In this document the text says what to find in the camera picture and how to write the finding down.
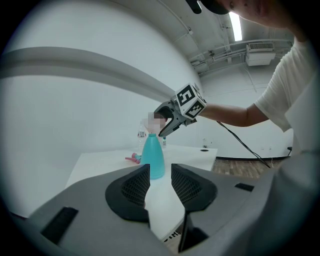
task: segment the pink object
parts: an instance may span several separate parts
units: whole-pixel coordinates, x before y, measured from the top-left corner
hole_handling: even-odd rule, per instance
[[[141,161],[141,155],[138,155],[137,153],[132,153],[131,157],[125,157],[126,160],[131,160],[137,164],[140,164]]]
[[[135,159],[134,157],[125,157],[124,159],[140,164],[140,159]]]

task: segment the white table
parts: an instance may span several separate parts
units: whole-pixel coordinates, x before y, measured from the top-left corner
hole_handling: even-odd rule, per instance
[[[183,222],[185,208],[171,185],[171,164],[211,171],[216,160],[217,149],[208,148],[202,152],[197,147],[167,145],[163,149],[165,174],[162,178],[150,180],[150,188],[145,197],[145,209],[149,212],[150,228],[162,241],[168,238]],[[83,179],[110,173],[122,168],[137,166],[125,160],[134,149],[115,150],[98,153],[83,153],[67,181],[66,188]]]

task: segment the water bottle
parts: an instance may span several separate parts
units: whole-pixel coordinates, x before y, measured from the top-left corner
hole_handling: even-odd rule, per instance
[[[165,149],[167,147],[167,138],[163,137],[162,138],[162,148]]]
[[[138,152],[141,155],[142,151],[144,150],[145,142],[146,142],[146,130],[143,122],[140,122],[139,132],[138,132]]]
[[[159,144],[160,144],[160,146],[161,146],[161,148],[162,148],[162,137],[159,137],[159,136],[157,135],[156,138],[158,139]]]
[[[208,148],[207,142],[206,142],[206,139],[205,139],[205,138],[202,139],[202,147],[205,148],[205,149]]]

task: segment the teal bottle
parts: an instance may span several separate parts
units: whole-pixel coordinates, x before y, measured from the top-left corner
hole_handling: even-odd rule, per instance
[[[151,180],[159,179],[165,174],[164,154],[155,133],[150,133],[145,141],[140,164],[150,164]]]

